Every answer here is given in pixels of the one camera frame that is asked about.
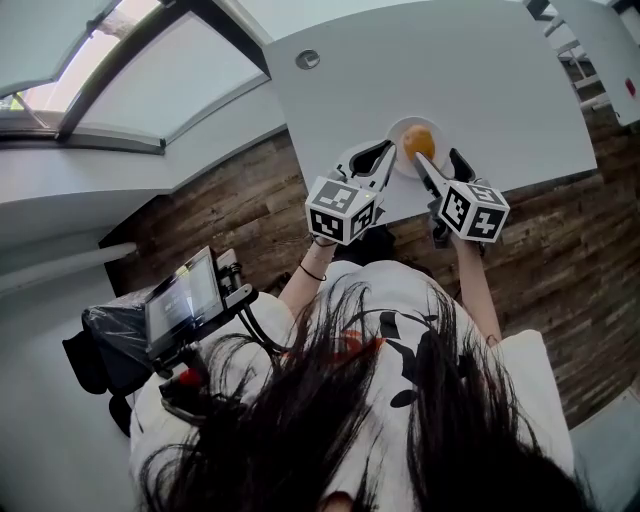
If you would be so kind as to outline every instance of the wrist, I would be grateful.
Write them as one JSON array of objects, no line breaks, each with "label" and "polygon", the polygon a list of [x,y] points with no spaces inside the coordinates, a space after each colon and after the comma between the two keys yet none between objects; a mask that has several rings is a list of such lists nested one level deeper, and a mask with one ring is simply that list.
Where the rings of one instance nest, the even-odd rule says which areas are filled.
[{"label": "wrist", "polygon": [[311,247],[309,247],[309,250],[307,251],[307,255],[304,257],[304,259],[306,260],[307,258],[310,258],[313,260],[321,261],[328,265],[329,263],[331,263],[331,260],[333,259],[333,254],[335,253],[335,251],[336,251],[335,244],[330,246],[324,246],[324,245],[318,245],[314,241],[311,244]]}]

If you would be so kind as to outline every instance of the long black hair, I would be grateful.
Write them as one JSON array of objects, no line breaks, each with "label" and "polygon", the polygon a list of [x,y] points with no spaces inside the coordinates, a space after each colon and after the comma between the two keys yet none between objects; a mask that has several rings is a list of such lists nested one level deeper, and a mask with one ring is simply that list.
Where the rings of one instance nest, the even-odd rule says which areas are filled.
[{"label": "long black hair", "polygon": [[[224,337],[207,354],[212,380],[206,422],[184,444],[153,454],[140,474],[151,512],[316,511],[356,437],[379,332],[367,328],[363,285],[337,300],[335,287],[297,322],[292,348],[251,400],[244,373],[229,389],[234,354],[255,340]],[[420,344],[417,398],[407,431],[407,465],[416,510],[592,510],[581,485],[533,442],[520,440],[516,397],[505,371],[473,332],[458,339],[451,299],[435,292],[438,323]],[[345,328],[362,333],[344,354]],[[376,503],[376,468],[367,467],[352,510]]]}]

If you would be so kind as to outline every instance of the red object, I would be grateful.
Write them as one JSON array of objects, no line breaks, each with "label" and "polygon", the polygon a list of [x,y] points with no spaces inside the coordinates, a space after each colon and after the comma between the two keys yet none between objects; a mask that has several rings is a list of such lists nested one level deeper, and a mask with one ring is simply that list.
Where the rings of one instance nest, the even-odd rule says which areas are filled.
[{"label": "red object", "polygon": [[629,94],[631,94],[631,96],[633,96],[635,98],[636,97],[636,86],[633,85],[633,82],[631,81],[631,78],[627,78],[624,81],[624,85],[627,86],[627,90],[629,91]]},{"label": "red object", "polygon": [[193,368],[187,368],[180,374],[178,378],[180,384],[183,386],[189,386],[193,388],[199,388],[202,386],[202,379],[200,378],[200,374]]}]

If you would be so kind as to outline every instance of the black hair tie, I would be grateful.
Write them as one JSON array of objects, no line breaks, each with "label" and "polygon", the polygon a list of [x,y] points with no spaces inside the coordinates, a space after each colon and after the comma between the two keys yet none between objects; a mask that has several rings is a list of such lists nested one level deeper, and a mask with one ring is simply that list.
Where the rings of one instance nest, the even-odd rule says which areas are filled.
[{"label": "black hair tie", "polygon": [[326,281],[327,280],[327,276],[324,276],[322,279],[320,279],[319,277],[314,276],[311,272],[309,272],[306,268],[304,268],[302,265],[298,265],[305,274],[307,274],[309,277],[312,277],[313,279],[315,279],[316,281]]}]

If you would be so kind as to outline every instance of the orange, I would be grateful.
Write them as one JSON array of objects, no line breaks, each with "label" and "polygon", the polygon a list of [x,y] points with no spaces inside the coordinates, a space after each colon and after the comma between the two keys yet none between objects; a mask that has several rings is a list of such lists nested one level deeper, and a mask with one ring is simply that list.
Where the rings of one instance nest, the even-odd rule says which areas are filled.
[{"label": "orange", "polygon": [[436,154],[436,145],[429,129],[419,124],[414,124],[402,135],[402,145],[409,160],[413,160],[416,153],[420,152],[431,160]]}]

